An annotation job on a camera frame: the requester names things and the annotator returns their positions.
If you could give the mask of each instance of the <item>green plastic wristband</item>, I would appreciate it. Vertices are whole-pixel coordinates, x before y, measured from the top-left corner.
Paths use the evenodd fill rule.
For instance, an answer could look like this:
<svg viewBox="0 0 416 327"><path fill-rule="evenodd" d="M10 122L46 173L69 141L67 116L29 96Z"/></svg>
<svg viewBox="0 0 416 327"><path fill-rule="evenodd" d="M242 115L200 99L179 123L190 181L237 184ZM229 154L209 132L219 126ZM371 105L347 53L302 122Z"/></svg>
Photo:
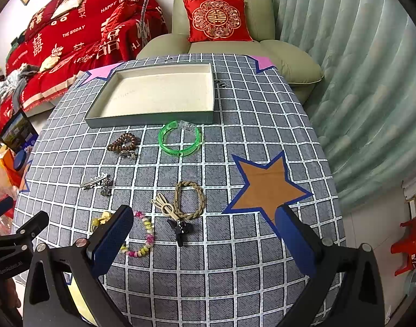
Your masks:
<svg viewBox="0 0 416 327"><path fill-rule="evenodd" d="M164 145L164 138L166 136L166 134L172 130L172 129L177 129L177 128L181 128L184 130L194 130L194 135L196 136L196 140L194 141L194 143L182 150L172 150L168 147L166 147ZM184 122L181 120L174 120L173 122L170 122L166 125L163 126L163 128L159 131L158 134L158 142L159 142L159 146L169 155L174 155L174 156L187 156L190 155L191 153L193 153L194 151L196 151L196 149L199 147L199 145L201 144L201 132L199 131L199 128L196 127L194 124L189 123L189 122Z"/></svg>

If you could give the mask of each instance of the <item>table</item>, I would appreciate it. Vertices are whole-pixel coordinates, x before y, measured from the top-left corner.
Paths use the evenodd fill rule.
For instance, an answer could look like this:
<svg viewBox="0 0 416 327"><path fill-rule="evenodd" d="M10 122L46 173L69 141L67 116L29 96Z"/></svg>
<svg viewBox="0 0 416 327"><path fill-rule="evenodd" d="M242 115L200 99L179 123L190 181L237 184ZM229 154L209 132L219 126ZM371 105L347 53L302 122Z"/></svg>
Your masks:
<svg viewBox="0 0 416 327"><path fill-rule="evenodd" d="M161 126L90 129L84 115L105 81L83 83L89 77L84 75L40 133L27 175L31 191L20 195L14 226L44 210L50 225L37 241L67 246L91 234L92 218L128 204L152 218L154 249L143 258L119 254L101 282L134 326L275 326L308 278L260 214L221 213L243 186L231 155L266 164L284 150L292 180L314 193L291 207L320 237L345 245L334 181L306 113L276 69L257 74L252 58L213 54L129 61L118 69L196 60L212 63L218 80L214 124L201 126L204 141L197 152L177 158L161 151ZM106 151L125 132L141 139L135 161ZM188 132L171 133L168 140L172 148L192 142ZM80 183L100 172L115 178L111 197L98 189L79 190ZM195 231L179 249L166 218L150 200L161 192L172 201L181 179L204 188L207 208L192 221ZM182 210L192 212L197 204L196 192L184 190ZM134 221L132 250L144 242L142 226ZM337 275L320 319L339 285Z"/></svg>

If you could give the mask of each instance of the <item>red sofa cover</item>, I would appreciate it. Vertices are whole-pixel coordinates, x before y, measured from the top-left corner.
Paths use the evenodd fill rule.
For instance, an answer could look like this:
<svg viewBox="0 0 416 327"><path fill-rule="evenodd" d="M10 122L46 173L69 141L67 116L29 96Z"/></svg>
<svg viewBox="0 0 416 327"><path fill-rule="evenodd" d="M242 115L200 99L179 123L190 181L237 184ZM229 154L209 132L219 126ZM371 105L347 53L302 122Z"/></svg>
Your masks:
<svg viewBox="0 0 416 327"><path fill-rule="evenodd" d="M51 70L29 80L21 94L25 112L63 95L80 71L133 60L141 50L143 0L84 0L79 8L49 22L19 45L6 64L6 75L23 63L40 66L50 55L60 57ZM145 15L148 40L167 33L161 8L149 0ZM13 113L11 97L0 109L0 131Z"/></svg>

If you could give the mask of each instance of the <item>green curtain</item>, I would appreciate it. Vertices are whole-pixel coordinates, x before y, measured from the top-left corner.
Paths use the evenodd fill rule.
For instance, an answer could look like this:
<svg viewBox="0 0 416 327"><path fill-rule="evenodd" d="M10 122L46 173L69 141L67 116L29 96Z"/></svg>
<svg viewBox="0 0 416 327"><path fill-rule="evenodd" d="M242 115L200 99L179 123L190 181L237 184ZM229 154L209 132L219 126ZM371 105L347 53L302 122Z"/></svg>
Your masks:
<svg viewBox="0 0 416 327"><path fill-rule="evenodd" d="M324 80L305 110L343 213L416 170L416 27L398 0L273 0L277 38Z"/></svg>

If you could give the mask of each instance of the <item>pink star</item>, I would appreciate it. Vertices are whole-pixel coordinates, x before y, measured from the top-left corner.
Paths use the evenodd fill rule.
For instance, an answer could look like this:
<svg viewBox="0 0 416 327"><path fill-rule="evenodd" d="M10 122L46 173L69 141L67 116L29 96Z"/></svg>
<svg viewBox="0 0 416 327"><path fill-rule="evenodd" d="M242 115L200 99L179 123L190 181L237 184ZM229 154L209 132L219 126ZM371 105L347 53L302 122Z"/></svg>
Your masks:
<svg viewBox="0 0 416 327"><path fill-rule="evenodd" d="M99 78L101 80L107 80L108 77L113 73L114 69L121 65L122 63L112 64L112 65L106 65L102 67L98 67L97 69L93 69L90 71L87 71L87 77L79 86L82 86L83 84L94 80L95 78Z"/></svg>
<svg viewBox="0 0 416 327"><path fill-rule="evenodd" d="M276 67L276 65L273 64L270 58L266 56L250 56L250 55L246 55L246 56L255 60L257 74L265 70L272 69L273 67Z"/></svg>

